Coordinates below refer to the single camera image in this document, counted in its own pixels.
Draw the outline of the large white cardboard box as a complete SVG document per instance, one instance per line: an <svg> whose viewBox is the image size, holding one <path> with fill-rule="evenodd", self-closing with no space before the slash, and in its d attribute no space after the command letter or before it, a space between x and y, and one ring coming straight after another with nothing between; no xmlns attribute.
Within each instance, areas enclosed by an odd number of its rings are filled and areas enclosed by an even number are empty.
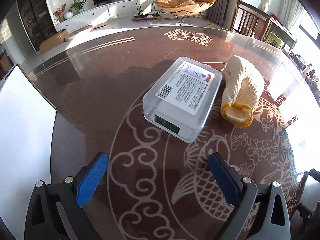
<svg viewBox="0 0 320 240"><path fill-rule="evenodd" d="M38 180L49 184L56 108L19 65L1 80L1 219L15 239Z"/></svg>

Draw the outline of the cream yellow rolled cloth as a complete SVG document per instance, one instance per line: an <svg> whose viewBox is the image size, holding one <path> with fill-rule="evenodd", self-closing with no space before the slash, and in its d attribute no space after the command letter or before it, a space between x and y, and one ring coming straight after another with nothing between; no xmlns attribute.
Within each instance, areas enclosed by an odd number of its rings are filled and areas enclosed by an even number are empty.
<svg viewBox="0 0 320 240"><path fill-rule="evenodd" d="M230 123L247 127L263 93L264 78L252 63L238 55L228 60L222 73L226 86L220 113Z"/></svg>

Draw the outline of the clear plastic storage box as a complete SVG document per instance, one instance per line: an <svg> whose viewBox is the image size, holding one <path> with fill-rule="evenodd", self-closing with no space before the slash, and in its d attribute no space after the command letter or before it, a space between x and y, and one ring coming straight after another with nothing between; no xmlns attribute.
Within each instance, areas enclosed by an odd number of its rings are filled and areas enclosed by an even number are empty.
<svg viewBox="0 0 320 240"><path fill-rule="evenodd" d="M221 81L220 71L179 57L143 96L144 118L183 142L193 142L204 128Z"/></svg>

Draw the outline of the brown cardboard box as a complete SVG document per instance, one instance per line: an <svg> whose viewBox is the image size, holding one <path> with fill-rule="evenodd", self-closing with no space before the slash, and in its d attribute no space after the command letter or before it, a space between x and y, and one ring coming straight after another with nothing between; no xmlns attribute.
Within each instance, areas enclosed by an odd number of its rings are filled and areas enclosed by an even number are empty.
<svg viewBox="0 0 320 240"><path fill-rule="evenodd" d="M55 48L56 46L62 44L65 41L67 35L68 31L66 29L58 31L56 34L41 43L40 52L44 54Z"/></svg>

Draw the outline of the wooden chair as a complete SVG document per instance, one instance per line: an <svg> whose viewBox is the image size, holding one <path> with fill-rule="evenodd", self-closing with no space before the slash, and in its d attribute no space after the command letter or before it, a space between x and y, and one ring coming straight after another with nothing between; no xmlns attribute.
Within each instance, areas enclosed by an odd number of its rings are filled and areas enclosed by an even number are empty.
<svg viewBox="0 0 320 240"><path fill-rule="evenodd" d="M270 27L270 16L260 9L237 0L232 31L263 41Z"/></svg>

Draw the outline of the red flower vase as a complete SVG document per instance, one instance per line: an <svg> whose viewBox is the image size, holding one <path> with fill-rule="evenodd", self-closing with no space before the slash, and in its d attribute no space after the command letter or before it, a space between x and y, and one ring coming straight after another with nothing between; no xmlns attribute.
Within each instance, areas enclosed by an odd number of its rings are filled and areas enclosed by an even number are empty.
<svg viewBox="0 0 320 240"><path fill-rule="evenodd" d="M65 20L64 18L65 10L66 10L66 4L62 4L60 7L57 7L56 10L53 12L53 16L60 23Z"/></svg>

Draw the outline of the white tv cabinet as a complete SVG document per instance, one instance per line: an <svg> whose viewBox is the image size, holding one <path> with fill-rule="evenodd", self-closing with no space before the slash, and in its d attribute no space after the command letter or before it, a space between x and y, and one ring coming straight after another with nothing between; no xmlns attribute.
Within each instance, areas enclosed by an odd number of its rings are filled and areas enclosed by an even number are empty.
<svg viewBox="0 0 320 240"><path fill-rule="evenodd" d="M71 18L58 23L55 26L56 31L66 29L69 33L81 27L92 25L96 26L109 20L117 20L138 15L138 10L142 10L142 14L148 14L154 8L156 0L121 0L108 3L83 11Z"/></svg>

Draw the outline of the dark glass display cabinet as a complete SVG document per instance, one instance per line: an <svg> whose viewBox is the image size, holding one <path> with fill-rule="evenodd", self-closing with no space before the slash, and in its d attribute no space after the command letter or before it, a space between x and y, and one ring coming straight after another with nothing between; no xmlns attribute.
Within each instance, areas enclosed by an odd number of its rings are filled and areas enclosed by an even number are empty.
<svg viewBox="0 0 320 240"><path fill-rule="evenodd" d="M20 17L35 49L39 51L42 42L56 34L46 0L17 0Z"/></svg>

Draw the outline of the white cat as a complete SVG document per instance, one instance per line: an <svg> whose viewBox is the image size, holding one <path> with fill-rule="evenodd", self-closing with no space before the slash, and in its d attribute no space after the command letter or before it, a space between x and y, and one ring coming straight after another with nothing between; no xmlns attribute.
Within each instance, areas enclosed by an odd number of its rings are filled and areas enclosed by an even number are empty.
<svg viewBox="0 0 320 240"><path fill-rule="evenodd" d="M260 4L258 5L258 9L264 13L267 13L270 4L271 0L261 0Z"/></svg>

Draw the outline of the green potted plant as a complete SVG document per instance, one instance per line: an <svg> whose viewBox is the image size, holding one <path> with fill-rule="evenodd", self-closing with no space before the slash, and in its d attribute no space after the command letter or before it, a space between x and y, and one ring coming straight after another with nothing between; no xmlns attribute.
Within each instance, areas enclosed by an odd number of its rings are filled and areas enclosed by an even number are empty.
<svg viewBox="0 0 320 240"><path fill-rule="evenodd" d="M73 3L70 5L70 11L76 11L80 13L84 11L84 5L86 4L87 0L74 0Z"/></svg>

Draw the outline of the orange lounge chair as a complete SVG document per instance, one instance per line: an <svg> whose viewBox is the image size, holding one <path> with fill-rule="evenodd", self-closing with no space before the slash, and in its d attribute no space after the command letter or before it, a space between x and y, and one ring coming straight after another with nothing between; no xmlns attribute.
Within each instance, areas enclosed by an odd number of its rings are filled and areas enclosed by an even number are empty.
<svg viewBox="0 0 320 240"><path fill-rule="evenodd" d="M160 9L177 16L195 16L213 6L218 0L156 0Z"/></svg>

